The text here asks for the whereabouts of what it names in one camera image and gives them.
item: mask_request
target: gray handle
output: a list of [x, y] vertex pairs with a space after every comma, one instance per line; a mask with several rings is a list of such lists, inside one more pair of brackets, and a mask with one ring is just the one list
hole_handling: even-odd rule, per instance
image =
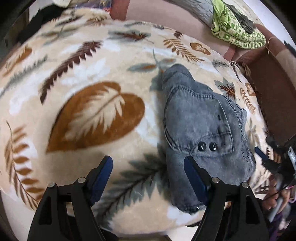
[[268, 214], [268, 216], [267, 216], [269, 222], [272, 222], [272, 221], [274, 220], [274, 217], [275, 217], [276, 214], [278, 213], [279, 208], [281, 207], [281, 204], [283, 203], [283, 200], [284, 200], [284, 199], [283, 199], [282, 197], [279, 197], [279, 198], [276, 200], [276, 202], [277, 202], [276, 207], [271, 208], [271, 209], [269, 210], [269, 214]]
[[[277, 191], [282, 189], [282, 183], [283, 183], [283, 176], [280, 174], [277, 174], [276, 175], [276, 190]], [[280, 195], [281, 194], [279, 193], [279, 197], [276, 200], [276, 202], [277, 202], [276, 207], [273, 207], [269, 210], [269, 213], [267, 216], [269, 222], [272, 222], [274, 220], [274, 217], [278, 213], [279, 208], [281, 207], [281, 204], [283, 203], [283, 198]]]

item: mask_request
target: sofa armrest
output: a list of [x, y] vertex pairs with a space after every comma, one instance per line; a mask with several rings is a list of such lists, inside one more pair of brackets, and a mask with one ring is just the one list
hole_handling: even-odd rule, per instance
[[268, 130], [279, 144], [296, 134], [296, 58], [286, 46], [262, 25], [265, 47], [249, 51], [237, 59], [251, 70], [251, 84]]

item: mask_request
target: black cable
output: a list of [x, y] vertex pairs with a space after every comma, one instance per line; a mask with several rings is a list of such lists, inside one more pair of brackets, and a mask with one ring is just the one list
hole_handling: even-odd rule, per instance
[[268, 198], [264, 199], [263, 201], [268, 200], [268, 199], [270, 199], [271, 197], [273, 197], [273, 196], [279, 194], [281, 191], [285, 190], [288, 186], [289, 186], [289, 184], [287, 184], [285, 187], [283, 187], [283, 188], [282, 188], [281, 190], [279, 190], [278, 192], [276, 192], [276, 193], [272, 194], [271, 196], [269, 196]]

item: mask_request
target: purple clothing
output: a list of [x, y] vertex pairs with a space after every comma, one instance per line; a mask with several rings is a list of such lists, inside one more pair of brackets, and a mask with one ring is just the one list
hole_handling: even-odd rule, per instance
[[277, 233], [279, 231], [279, 225], [281, 223], [281, 220], [283, 218], [282, 213], [280, 212], [274, 217], [274, 220], [272, 223], [266, 222], [268, 232], [269, 232], [269, 241], [276, 241], [277, 240]]

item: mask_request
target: person's hand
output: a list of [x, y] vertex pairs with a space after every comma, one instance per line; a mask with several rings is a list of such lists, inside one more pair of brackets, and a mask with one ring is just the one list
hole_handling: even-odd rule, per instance
[[[266, 194], [266, 196], [264, 197], [264, 201], [262, 202], [262, 207], [265, 210], [269, 210], [271, 208], [276, 207], [277, 202], [276, 199], [279, 197], [279, 194], [274, 195], [275, 193], [277, 193], [278, 191], [276, 190], [276, 179], [274, 177], [274, 175], [271, 175], [271, 177], [269, 178], [269, 190], [268, 193]], [[287, 205], [289, 198], [290, 198], [290, 190], [283, 190], [281, 191], [281, 196], [283, 197], [283, 203], [278, 211], [278, 213], [280, 213], [284, 207]]]

